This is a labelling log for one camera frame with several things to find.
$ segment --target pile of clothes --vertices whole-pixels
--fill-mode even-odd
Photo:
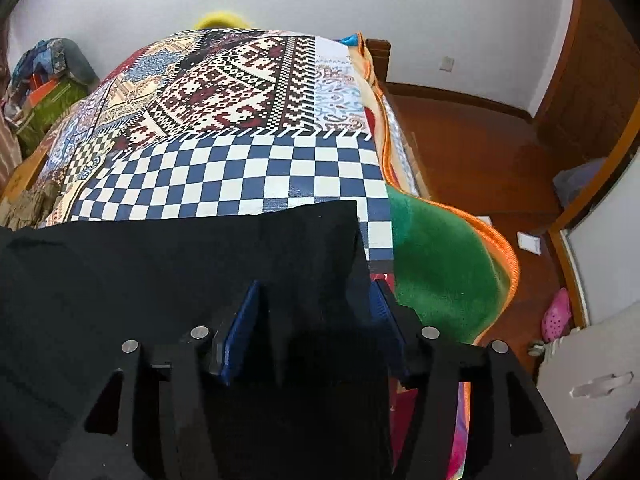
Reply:
[[[94,69],[66,38],[40,41],[26,52],[12,74],[2,113],[26,158],[70,106],[98,85]]]
[[[36,227],[51,213],[60,194],[60,184],[52,180],[44,186],[25,189],[14,202],[5,197],[0,202],[0,226],[17,231]]]

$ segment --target green blanket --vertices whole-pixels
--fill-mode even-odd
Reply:
[[[507,273],[462,218],[387,186],[398,303],[425,325],[472,343],[500,314]]]

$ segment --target wooden headboard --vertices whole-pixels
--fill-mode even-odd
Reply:
[[[373,70],[378,81],[386,83],[386,74],[389,70],[389,56],[391,55],[391,43],[387,40],[367,40],[365,45],[373,58]]]

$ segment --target pink fabric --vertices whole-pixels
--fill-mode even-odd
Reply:
[[[553,298],[551,306],[542,319],[542,338],[549,343],[558,339],[571,319],[571,301],[569,293],[563,287]]]
[[[407,390],[392,397],[391,411],[391,447],[394,465],[398,463],[406,434],[409,431],[414,416],[415,399],[418,390]],[[465,401],[463,385],[460,383],[458,392],[458,414],[456,416],[456,431],[453,436],[453,446],[447,469],[447,479],[460,478],[465,463],[466,445],[468,442],[468,428],[466,427]]]

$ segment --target pink crocs shoe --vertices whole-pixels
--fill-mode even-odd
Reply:
[[[545,312],[545,317],[542,318],[542,338],[545,342],[549,343],[558,339],[570,319],[571,301],[569,293],[563,287],[556,292],[551,306]]]

